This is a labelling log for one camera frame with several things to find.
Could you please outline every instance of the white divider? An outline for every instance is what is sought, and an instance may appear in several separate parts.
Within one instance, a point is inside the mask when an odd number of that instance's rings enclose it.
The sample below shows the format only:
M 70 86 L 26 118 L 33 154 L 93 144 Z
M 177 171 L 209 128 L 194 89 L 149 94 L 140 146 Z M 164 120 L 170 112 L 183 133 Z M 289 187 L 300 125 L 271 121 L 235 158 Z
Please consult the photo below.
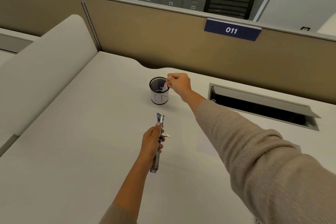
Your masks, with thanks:
M 23 131 L 98 53 L 72 15 L 0 66 L 0 128 Z

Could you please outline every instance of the number 011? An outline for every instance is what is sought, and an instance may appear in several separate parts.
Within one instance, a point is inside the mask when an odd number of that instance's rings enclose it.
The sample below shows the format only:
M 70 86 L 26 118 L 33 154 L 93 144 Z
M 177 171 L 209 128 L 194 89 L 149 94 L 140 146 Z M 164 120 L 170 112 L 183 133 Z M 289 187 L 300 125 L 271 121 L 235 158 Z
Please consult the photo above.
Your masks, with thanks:
M 227 28 L 227 29 L 226 29 L 226 32 L 227 32 L 227 33 L 231 33 L 231 34 L 236 34 L 236 33 L 237 33 L 237 30 L 238 30 L 237 28 L 236 28 L 236 29 L 234 29 L 234 28 Z

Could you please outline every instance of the mesh pen holder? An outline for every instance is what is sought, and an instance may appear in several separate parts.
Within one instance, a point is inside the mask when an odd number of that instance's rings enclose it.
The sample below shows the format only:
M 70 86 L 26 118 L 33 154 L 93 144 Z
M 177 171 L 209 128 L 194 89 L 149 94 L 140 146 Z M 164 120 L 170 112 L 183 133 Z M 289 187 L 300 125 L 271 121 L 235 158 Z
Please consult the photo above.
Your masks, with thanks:
M 169 87 L 166 84 L 166 78 L 155 77 L 149 82 L 149 88 L 152 92 L 152 102 L 156 105 L 163 105 L 168 101 Z

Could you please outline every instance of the sweater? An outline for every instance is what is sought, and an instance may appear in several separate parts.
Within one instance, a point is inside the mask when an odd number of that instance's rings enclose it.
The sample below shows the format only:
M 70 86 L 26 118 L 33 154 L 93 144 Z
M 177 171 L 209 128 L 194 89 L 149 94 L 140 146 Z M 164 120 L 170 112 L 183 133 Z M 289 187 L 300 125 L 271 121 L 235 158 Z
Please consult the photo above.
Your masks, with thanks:
M 275 130 L 203 101 L 196 121 L 230 174 L 231 188 L 263 224 L 336 224 L 336 175 Z M 136 224 L 111 205 L 99 224 Z

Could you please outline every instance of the person's left hand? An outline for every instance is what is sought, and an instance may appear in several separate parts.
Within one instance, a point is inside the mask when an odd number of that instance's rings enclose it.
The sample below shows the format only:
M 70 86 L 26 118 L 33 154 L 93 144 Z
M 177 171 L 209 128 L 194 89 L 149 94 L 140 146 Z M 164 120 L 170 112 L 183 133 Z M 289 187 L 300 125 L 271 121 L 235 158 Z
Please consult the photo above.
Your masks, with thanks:
M 146 163 L 148 163 L 149 168 L 152 167 L 154 157 L 158 150 L 159 142 L 158 137 L 161 129 L 161 124 L 158 122 L 154 127 L 148 129 L 142 137 L 141 150 L 139 154 L 139 158 Z

